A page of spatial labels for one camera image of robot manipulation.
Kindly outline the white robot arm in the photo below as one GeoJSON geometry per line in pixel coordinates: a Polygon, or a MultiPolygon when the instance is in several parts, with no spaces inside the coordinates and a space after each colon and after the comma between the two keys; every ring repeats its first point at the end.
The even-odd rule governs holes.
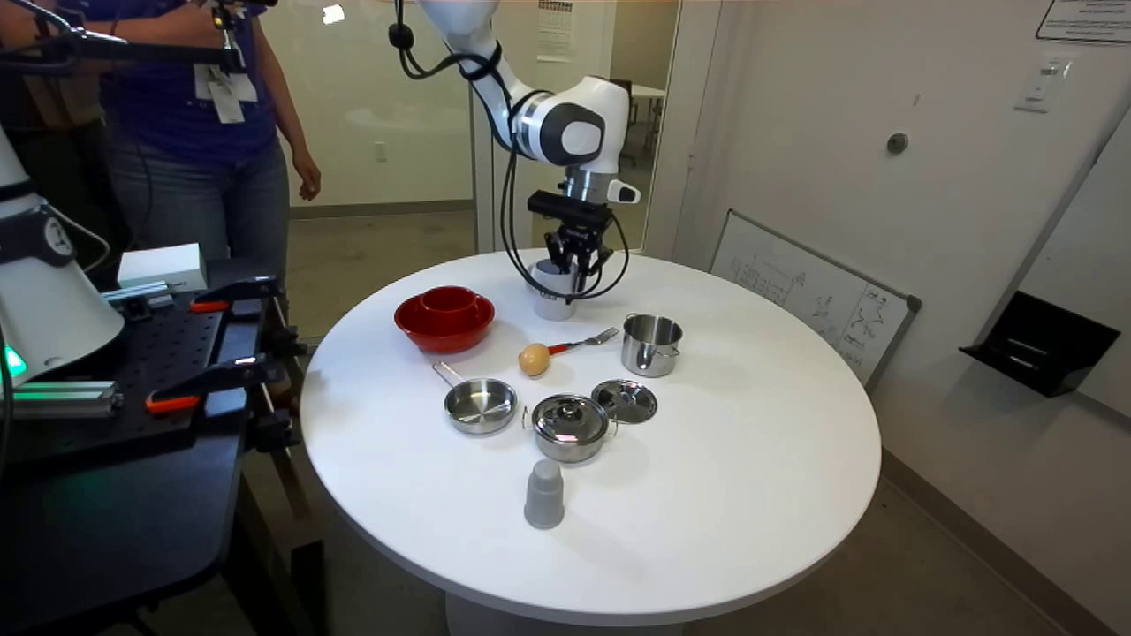
{"type": "Polygon", "coordinates": [[[491,30],[496,0],[420,0],[442,34],[449,62],[479,100],[496,140],[509,154],[564,174],[553,189],[532,189],[526,209],[559,223],[548,257],[570,276],[564,300],[603,292],[603,230],[616,203],[636,203],[643,189],[617,169],[631,95],[610,78],[578,78],[564,91],[529,88],[506,62],[491,30]]]}

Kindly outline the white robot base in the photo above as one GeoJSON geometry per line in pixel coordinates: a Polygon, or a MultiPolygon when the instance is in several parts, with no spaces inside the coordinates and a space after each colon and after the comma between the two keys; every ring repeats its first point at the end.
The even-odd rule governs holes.
{"type": "Polygon", "coordinates": [[[16,383],[99,353],[125,316],[73,262],[60,213],[30,187],[0,129],[0,322],[16,383]]]}

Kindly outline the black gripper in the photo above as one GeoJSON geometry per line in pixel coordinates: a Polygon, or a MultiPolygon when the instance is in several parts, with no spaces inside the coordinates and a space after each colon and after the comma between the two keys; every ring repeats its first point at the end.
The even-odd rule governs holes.
{"type": "Polygon", "coordinates": [[[551,189],[532,189],[526,197],[532,216],[553,219],[553,230],[545,235],[548,267],[553,276],[572,276],[572,292],[582,295],[591,277],[599,276],[603,230],[610,224],[610,213],[603,203],[577,202],[551,189]]]}

